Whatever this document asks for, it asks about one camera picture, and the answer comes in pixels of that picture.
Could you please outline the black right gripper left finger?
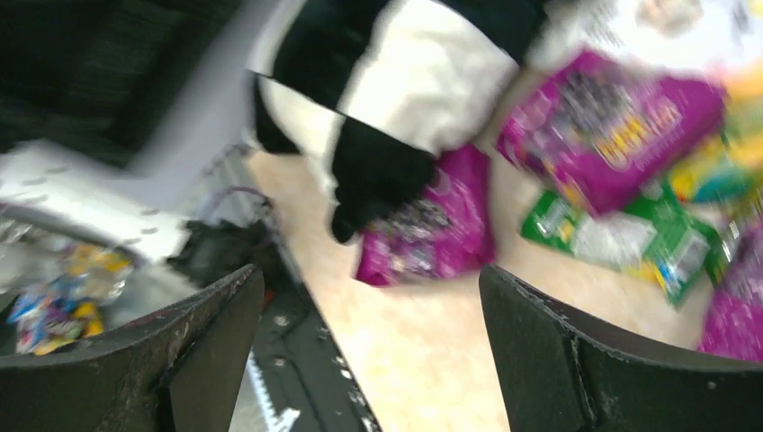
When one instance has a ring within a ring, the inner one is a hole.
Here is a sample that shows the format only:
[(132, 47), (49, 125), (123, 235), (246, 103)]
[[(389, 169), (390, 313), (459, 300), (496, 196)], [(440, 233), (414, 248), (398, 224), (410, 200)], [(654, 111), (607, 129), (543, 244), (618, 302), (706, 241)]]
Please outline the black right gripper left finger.
[(117, 329), (1, 360), (4, 431), (225, 431), (264, 299), (251, 265)]

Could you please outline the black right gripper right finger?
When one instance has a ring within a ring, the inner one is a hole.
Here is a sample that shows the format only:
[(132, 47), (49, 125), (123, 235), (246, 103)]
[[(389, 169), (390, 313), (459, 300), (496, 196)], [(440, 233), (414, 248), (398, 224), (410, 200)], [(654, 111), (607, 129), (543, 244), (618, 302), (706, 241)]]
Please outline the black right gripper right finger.
[(760, 364), (644, 337), (483, 267), (509, 425), (535, 431), (759, 431)]

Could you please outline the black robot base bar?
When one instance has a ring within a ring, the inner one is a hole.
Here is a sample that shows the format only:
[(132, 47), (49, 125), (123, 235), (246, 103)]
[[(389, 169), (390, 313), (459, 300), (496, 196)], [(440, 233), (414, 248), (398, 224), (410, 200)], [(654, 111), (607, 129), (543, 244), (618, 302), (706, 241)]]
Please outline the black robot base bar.
[(264, 304), (246, 363), (253, 417), (236, 431), (379, 431), (381, 425), (304, 283), (260, 220), (185, 223), (189, 238), (167, 259), (176, 272), (206, 284), (246, 264), (265, 279)]

